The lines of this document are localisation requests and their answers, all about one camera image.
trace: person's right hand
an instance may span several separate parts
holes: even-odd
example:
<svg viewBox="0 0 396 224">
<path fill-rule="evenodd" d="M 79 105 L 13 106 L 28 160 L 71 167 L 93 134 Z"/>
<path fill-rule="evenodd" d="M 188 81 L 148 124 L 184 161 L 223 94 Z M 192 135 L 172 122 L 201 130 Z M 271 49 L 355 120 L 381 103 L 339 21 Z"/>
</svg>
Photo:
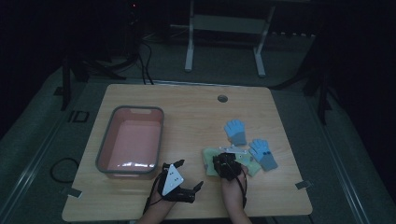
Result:
<svg viewBox="0 0 396 224">
<path fill-rule="evenodd" d="M 244 192 L 246 192 L 246 174 L 248 173 L 248 168 L 244 165 L 241 166 L 243 172 L 237 178 L 242 184 Z M 231 181 L 228 181 L 226 178 L 221 179 L 221 196 L 233 223 L 251 223 L 244 211 L 243 193 L 236 179 Z"/>
</svg>

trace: desk leg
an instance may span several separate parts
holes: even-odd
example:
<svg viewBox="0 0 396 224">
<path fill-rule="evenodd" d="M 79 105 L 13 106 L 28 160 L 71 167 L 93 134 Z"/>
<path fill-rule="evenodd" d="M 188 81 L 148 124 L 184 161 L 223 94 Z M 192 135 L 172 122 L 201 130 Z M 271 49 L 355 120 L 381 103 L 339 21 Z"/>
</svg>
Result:
<svg viewBox="0 0 396 224">
<path fill-rule="evenodd" d="M 262 47 L 264 46 L 265 38 L 268 35 L 268 29 L 270 28 L 271 20 L 274 16 L 275 7 L 271 7 L 266 23 L 262 27 L 262 38 L 260 39 L 260 43 L 257 47 L 253 49 L 254 59 L 256 60 L 257 72 L 259 77 L 265 77 L 264 65 L 262 64 Z"/>
<path fill-rule="evenodd" d="M 189 45 L 187 46 L 186 65 L 184 70 L 192 70 L 192 59 L 194 57 L 194 0 L 190 0 L 190 26 L 189 26 Z"/>
</svg>

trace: green cloth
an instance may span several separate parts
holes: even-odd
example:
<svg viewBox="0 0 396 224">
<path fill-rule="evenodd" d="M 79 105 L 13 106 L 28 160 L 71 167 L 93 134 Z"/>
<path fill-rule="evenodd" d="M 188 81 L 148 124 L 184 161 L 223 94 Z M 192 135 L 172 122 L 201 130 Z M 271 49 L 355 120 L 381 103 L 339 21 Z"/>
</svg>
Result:
<svg viewBox="0 0 396 224">
<path fill-rule="evenodd" d="M 206 169 L 207 175 L 219 176 L 218 172 L 216 172 L 215 167 L 213 165 L 213 157 L 218 156 L 221 151 L 218 148 L 207 147 L 203 150 L 204 157 L 204 167 Z M 235 154 L 236 161 L 246 166 L 248 169 L 248 175 L 254 176 L 259 172 L 262 168 L 254 158 L 248 154 Z"/>
</svg>

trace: white triangular object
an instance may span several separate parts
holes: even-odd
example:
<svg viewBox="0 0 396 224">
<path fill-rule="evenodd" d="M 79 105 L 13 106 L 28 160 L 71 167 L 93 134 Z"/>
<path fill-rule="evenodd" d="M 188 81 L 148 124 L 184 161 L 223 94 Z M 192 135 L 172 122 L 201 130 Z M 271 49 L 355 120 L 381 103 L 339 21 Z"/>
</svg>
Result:
<svg viewBox="0 0 396 224">
<path fill-rule="evenodd" d="M 165 180 L 165 185 L 163 186 L 163 196 L 172 191 L 172 189 L 175 189 L 177 186 L 183 183 L 183 181 L 183 177 L 180 175 L 174 164 L 171 164 L 169 166 L 168 176 Z"/>
</svg>

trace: dark background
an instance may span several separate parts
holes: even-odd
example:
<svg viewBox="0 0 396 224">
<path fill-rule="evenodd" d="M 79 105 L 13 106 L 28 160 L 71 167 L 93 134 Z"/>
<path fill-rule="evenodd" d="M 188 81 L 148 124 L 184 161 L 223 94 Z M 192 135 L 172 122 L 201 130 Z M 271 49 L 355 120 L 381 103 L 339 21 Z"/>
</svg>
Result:
<svg viewBox="0 0 396 224">
<path fill-rule="evenodd" d="M 203 0 L 198 9 L 261 16 L 254 7 L 259 4 L 256 1 L 209 2 L 210 5 Z M 188 24 L 188 15 L 189 1 L 185 0 L 2 0 L 0 137 L 45 79 L 62 65 L 65 55 L 80 51 L 94 59 L 106 58 L 110 40 L 120 38 L 120 29 L 129 22 L 146 22 L 166 36 L 169 24 Z M 394 201 L 395 17 L 396 3 L 390 0 L 286 2 L 278 4 L 271 25 L 271 31 L 286 35 L 317 35 L 315 44 L 320 50 L 308 53 L 308 58 L 328 58 L 331 86 Z M 309 66 L 321 66 L 316 60 L 307 61 Z"/>
</svg>

